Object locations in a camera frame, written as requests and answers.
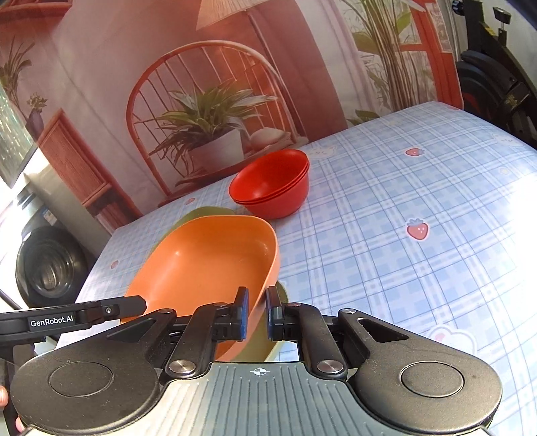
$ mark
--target metal screw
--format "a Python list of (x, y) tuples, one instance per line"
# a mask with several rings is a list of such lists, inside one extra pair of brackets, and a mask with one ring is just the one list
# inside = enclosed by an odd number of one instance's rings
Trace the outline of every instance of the metal screw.
[(321, 360), (317, 369), (326, 374), (337, 374), (343, 371), (343, 364), (337, 360)]
[(189, 375), (194, 372), (196, 365), (194, 362), (190, 362), (186, 359), (174, 360), (170, 363), (170, 371), (176, 374)]

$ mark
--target red bowl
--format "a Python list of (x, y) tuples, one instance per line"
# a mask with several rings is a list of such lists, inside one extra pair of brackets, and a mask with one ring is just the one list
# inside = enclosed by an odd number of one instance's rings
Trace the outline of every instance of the red bowl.
[(252, 215), (263, 218), (264, 220), (275, 220), (291, 215), (296, 212), (308, 196), (309, 191), (309, 174), (300, 179), (300, 181), (289, 188), (287, 191), (277, 195), (275, 198), (261, 201), (255, 204), (244, 205)]
[(308, 156), (303, 151), (269, 153), (235, 176), (229, 185), (229, 196), (239, 204), (263, 201), (293, 186), (308, 169)]
[(295, 186), (297, 183), (299, 183), (304, 178), (304, 176), (306, 174), (308, 174), (308, 171), (309, 171), (309, 162), (308, 162), (308, 165), (306, 166), (306, 168), (304, 168), (304, 171), (302, 171), (291, 183), (287, 184), (282, 189), (278, 189), (274, 193), (272, 193), (270, 195), (267, 195), (265, 197), (262, 197), (262, 198), (258, 198), (256, 200), (252, 200), (252, 201), (234, 200), (234, 201), (239, 205), (254, 205), (254, 204), (257, 204), (257, 203), (260, 203), (260, 202), (263, 202), (263, 201), (271, 200), (271, 199), (283, 194), (284, 192), (288, 191), (293, 186)]

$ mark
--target lamp shade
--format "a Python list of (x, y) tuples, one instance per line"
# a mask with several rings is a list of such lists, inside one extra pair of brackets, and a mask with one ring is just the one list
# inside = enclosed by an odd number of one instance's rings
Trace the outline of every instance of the lamp shade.
[(268, 0), (201, 0), (196, 30)]

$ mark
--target wooden cabinet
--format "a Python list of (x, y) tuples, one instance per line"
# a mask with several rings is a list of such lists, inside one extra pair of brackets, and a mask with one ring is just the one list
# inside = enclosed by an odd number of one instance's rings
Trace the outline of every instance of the wooden cabinet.
[(142, 216), (61, 109), (45, 127), (38, 145), (76, 198), (110, 233)]

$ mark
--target potted plant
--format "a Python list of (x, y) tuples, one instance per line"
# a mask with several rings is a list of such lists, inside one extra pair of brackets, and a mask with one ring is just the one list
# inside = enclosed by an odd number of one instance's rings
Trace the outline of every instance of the potted plant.
[(32, 111), (30, 112), (30, 115), (28, 116), (28, 120), (26, 122), (26, 130), (28, 130), (28, 133), (30, 133), (30, 136), (34, 139), (34, 141), (37, 141), (39, 138), (39, 135), (43, 132), (45, 128), (45, 124), (43, 123), (43, 118), (41, 116), (41, 112), (43, 111), (43, 108), (46, 106), (47, 99), (41, 97), (37, 92), (34, 92), (29, 100), (26, 102), (32, 107)]
[(244, 159), (241, 131), (244, 120), (259, 116), (256, 106), (276, 100), (274, 96), (255, 96), (251, 89), (236, 91), (223, 83), (194, 95), (170, 91), (182, 110), (167, 111), (154, 118), (169, 134), (149, 155), (163, 152), (176, 165), (186, 153), (208, 172), (235, 165)]

